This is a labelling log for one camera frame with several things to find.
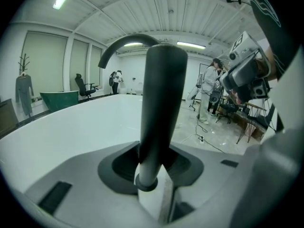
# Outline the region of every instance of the white pillar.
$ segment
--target white pillar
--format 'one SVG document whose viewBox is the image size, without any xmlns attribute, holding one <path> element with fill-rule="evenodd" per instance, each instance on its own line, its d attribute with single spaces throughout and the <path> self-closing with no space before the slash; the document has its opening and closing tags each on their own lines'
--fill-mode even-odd
<svg viewBox="0 0 304 228">
<path fill-rule="evenodd" d="M 63 90 L 70 91 L 70 62 L 72 54 L 72 46 L 74 41 L 74 34 L 72 33 L 66 42 L 66 50 L 63 58 Z"/>
<path fill-rule="evenodd" d="M 92 43 L 89 44 L 89 47 L 87 49 L 87 55 L 86 55 L 86 62 L 85 62 L 85 83 L 89 84 L 91 83 L 90 78 L 90 70 L 91 70 L 91 54 L 92 54 Z"/>
</svg>

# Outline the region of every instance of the gray panel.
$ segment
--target gray panel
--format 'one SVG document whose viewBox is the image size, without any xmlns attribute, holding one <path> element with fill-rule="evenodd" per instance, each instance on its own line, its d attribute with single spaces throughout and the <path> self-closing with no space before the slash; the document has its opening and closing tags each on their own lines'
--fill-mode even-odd
<svg viewBox="0 0 304 228">
<path fill-rule="evenodd" d="M 54 214 L 55 218 L 65 223 L 88 228 L 161 227 L 162 225 L 141 206 L 136 195 L 115 193 L 104 185 L 98 176 L 97 167 L 100 161 L 130 144 L 133 143 L 73 157 L 38 180 L 26 195 L 34 203 L 38 203 L 57 181 L 65 181 L 73 186 Z M 186 202 L 196 210 L 169 226 L 202 227 L 204 224 L 208 227 L 207 224 L 212 222 L 213 227 L 228 227 L 249 179 L 257 147 L 248 148 L 242 157 L 177 143 L 172 145 L 198 157 L 204 164 L 204 172 L 193 185 L 178 188 L 175 195 L 178 202 Z M 237 168 L 229 167 L 220 163 L 223 160 L 239 162 L 239 165 Z"/>
<path fill-rule="evenodd" d="M 12 189 L 11 190 L 14 197 L 18 200 L 18 202 L 23 206 L 26 212 L 35 218 L 35 221 L 42 225 L 42 227 L 46 228 L 71 228 L 69 224 L 66 224 L 58 219 L 53 218 L 46 212 L 44 212 L 40 207 L 35 205 L 28 197 L 26 197 L 23 193 Z"/>
</svg>

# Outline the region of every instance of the person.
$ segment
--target person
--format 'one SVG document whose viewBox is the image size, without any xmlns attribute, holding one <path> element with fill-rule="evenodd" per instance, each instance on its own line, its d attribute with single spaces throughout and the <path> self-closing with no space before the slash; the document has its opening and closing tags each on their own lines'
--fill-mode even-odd
<svg viewBox="0 0 304 228">
<path fill-rule="evenodd" d="M 218 58 L 212 60 L 211 65 L 206 69 L 201 83 L 201 100 L 199 106 L 199 121 L 204 124 L 209 124 L 208 122 L 208 104 L 210 95 L 214 89 L 215 81 L 218 77 L 217 69 L 219 65 L 222 65 L 221 61 Z"/>
<path fill-rule="evenodd" d="M 118 94 L 118 85 L 120 82 L 123 82 L 123 74 L 121 72 L 121 70 L 117 70 L 114 75 L 113 75 L 113 79 L 114 79 L 114 83 L 113 83 L 113 86 L 112 86 L 112 89 L 113 89 L 113 94 L 116 95 Z"/>
<path fill-rule="evenodd" d="M 220 78 L 220 77 L 223 75 L 223 73 L 224 73 L 224 71 L 223 71 L 223 65 L 222 65 L 222 64 L 219 64 L 218 67 L 219 67 L 219 68 L 217 69 L 218 77 L 217 77 L 216 80 L 219 80 L 219 78 Z M 214 89 L 214 90 L 222 91 L 222 90 L 223 90 L 223 87 L 221 87 L 220 89 Z M 217 102 L 214 104 L 211 116 L 216 116 L 215 113 L 216 113 L 216 110 L 217 110 L 217 108 L 218 108 L 219 102 L 220 102 L 220 100 L 217 101 Z M 209 100 L 208 108 L 207 108 L 208 113 L 210 113 L 210 109 L 211 109 L 212 105 L 213 105 L 213 103 Z"/>
</svg>

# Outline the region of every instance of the black office chair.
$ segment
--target black office chair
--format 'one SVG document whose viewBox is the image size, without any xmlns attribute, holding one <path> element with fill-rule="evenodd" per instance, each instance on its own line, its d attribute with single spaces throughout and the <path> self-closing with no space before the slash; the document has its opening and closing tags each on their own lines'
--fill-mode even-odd
<svg viewBox="0 0 304 228">
<path fill-rule="evenodd" d="M 233 113 L 238 111 L 238 106 L 236 104 L 234 104 L 234 102 L 230 98 L 227 98 L 227 103 L 226 104 L 219 104 L 219 106 L 226 110 L 226 114 L 222 114 L 222 115 L 218 116 L 218 119 L 217 119 L 216 123 L 222 117 L 225 117 L 225 118 L 228 119 L 227 124 L 230 124 L 231 123 L 231 116 L 232 116 Z"/>
<path fill-rule="evenodd" d="M 256 121 L 261 124 L 263 127 L 265 128 L 268 128 L 268 126 L 270 125 L 271 123 L 271 119 L 274 115 L 274 112 L 275 112 L 275 105 L 271 105 L 270 109 L 269 109 L 269 113 L 267 116 L 263 116 L 263 115 L 259 115 L 257 118 L 256 118 Z"/>
<path fill-rule="evenodd" d="M 95 92 L 96 92 L 95 89 L 92 89 L 92 88 L 93 88 L 92 85 L 93 85 L 94 83 L 91 83 L 91 84 L 84 84 L 84 81 L 83 81 L 83 79 L 81 78 L 81 74 L 76 74 L 75 82 L 76 82 L 76 84 L 77 84 L 78 87 L 79 87 L 79 94 L 80 94 L 81 96 L 86 96 L 86 97 L 87 97 L 87 100 L 89 101 L 89 100 L 90 100 L 89 96 L 91 96 L 92 93 L 95 93 Z M 85 87 L 86 85 L 90 85 L 90 90 L 86 90 L 86 87 Z"/>
</svg>

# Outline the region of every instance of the hanging clothes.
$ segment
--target hanging clothes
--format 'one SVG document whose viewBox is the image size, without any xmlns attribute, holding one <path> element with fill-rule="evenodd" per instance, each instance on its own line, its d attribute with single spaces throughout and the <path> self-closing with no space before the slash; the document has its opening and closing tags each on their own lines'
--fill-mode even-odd
<svg viewBox="0 0 304 228">
<path fill-rule="evenodd" d="M 19 102 L 20 97 L 22 109 L 25 115 L 29 115 L 30 113 L 32 113 L 29 87 L 31 88 L 32 96 L 34 96 L 31 77 L 29 75 L 21 75 L 16 78 L 16 102 Z"/>
</svg>

